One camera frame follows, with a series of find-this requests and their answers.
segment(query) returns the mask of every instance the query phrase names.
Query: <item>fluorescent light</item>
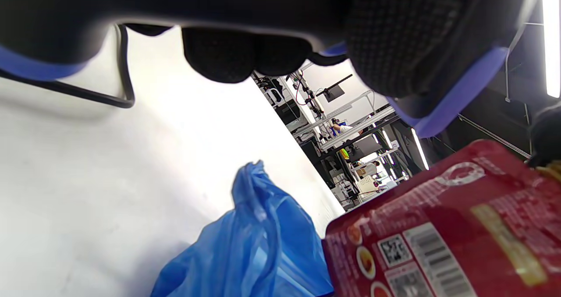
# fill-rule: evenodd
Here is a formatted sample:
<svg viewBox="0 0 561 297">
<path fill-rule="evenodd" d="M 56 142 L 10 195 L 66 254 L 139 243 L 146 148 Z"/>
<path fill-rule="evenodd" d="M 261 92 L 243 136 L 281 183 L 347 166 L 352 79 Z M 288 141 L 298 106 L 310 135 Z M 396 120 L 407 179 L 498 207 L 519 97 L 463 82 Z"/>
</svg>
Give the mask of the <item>fluorescent light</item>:
<svg viewBox="0 0 561 297">
<path fill-rule="evenodd" d="M 559 98 L 561 88 L 561 47 L 559 46 L 559 0 L 542 0 L 543 41 L 545 42 L 545 86 L 547 94 Z"/>
<path fill-rule="evenodd" d="M 389 137 L 387 137 L 387 133 L 384 130 L 382 130 L 382 133 L 384 133 L 384 137 L 386 139 L 387 145 L 391 148 L 391 141 L 389 141 Z"/>
<path fill-rule="evenodd" d="M 417 149 L 421 154 L 421 159 L 423 160 L 423 165 L 425 165 L 425 169 L 429 169 L 429 164 L 426 163 L 425 153 L 423 153 L 423 148 L 421 147 L 421 142 L 419 141 L 419 137 L 417 137 L 417 133 L 415 133 L 415 129 L 411 128 L 411 133 L 413 133 L 413 138 L 415 138 L 415 143 L 417 144 Z"/>
</svg>

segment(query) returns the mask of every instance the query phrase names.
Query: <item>white backdrop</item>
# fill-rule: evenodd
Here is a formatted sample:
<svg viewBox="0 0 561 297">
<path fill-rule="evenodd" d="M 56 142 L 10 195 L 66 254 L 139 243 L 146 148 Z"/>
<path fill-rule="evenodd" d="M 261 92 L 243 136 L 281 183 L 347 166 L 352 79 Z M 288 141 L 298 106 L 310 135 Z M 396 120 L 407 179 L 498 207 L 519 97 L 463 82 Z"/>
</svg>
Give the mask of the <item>white backdrop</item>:
<svg viewBox="0 0 561 297">
<path fill-rule="evenodd" d="M 178 29 L 129 31 L 137 102 L 121 110 L 0 80 L 0 294 L 140 297 L 232 208 L 237 169 L 263 159 L 320 233 L 343 212 L 249 80 L 212 83 Z M 116 37 L 66 81 L 120 93 Z"/>
</svg>

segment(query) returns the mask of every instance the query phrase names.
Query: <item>blue rubber trim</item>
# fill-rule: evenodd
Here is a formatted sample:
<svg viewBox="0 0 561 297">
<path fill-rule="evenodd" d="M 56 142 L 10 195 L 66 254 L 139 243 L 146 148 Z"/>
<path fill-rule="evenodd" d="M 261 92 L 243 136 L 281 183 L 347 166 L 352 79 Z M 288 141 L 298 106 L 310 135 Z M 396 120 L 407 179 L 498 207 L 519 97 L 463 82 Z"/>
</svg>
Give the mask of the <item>blue rubber trim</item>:
<svg viewBox="0 0 561 297">
<path fill-rule="evenodd" d="M 16 76 L 38 81 L 52 81 L 74 75 L 86 63 L 76 65 L 50 64 L 34 59 L 28 59 L 6 47 L 0 46 L 0 69 Z"/>
<path fill-rule="evenodd" d="M 419 138 L 432 137 L 443 131 L 456 116 L 487 87 L 508 55 L 508 48 L 495 47 L 473 64 L 435 109 L 422 119 L 407 116 L 392 98 L 387 101 L 401 119 L 415 129 Z"/>
<path fill-rule="evenodd" d="M 345 42 L 337 43 L 334 46 L 329 47 L 323 52 L 319 52 L 321 56 L 339 56 L 347 53 L 347 44 Z"/>
</svg>

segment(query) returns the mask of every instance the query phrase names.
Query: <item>yellow object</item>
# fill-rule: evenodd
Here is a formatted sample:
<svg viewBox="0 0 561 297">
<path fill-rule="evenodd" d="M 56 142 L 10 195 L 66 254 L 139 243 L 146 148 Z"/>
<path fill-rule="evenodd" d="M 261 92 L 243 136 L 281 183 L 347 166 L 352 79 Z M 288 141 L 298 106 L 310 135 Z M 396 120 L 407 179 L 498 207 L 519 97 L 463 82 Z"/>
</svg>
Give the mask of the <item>yellow object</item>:
<svg viewBox="0 0 561 297">
<path fill-rule="evenodd" d="M 471 208 L 471 213 L 477 217 L 503 249 L 525 285 L 533 287 L 547 282 L 547 273 L 536 256 L 511 233 L 493 207 L 487 204 L 478 205 Z"/>
<path fill-rule="evenodd" d="M 549 163 L 546 167 L 537 167 L 536 170 L 546 177 L 551 177 L 561 183 L 561 161 L 553 161 L 553 163 Z"/>
<path fill-rule="evenodd" d="M 349 159 L 349 153 L 345 149 L 341 149 L 340 152 L 345 160 Z"/>
</svg>

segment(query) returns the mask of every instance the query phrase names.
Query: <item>red snack package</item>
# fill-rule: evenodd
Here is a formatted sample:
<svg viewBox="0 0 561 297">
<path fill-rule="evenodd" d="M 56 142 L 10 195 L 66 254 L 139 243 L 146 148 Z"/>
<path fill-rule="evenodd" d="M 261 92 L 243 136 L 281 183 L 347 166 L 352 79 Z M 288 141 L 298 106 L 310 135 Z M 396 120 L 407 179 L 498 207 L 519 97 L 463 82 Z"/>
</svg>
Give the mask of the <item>red snack package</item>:
<svg viewBox="0 0 561 297">
<path fill-rule="evenodd" d="M 561 296 L 561 185 L 477 141 L 335 219 L 340 297 Z"/>
</svg>

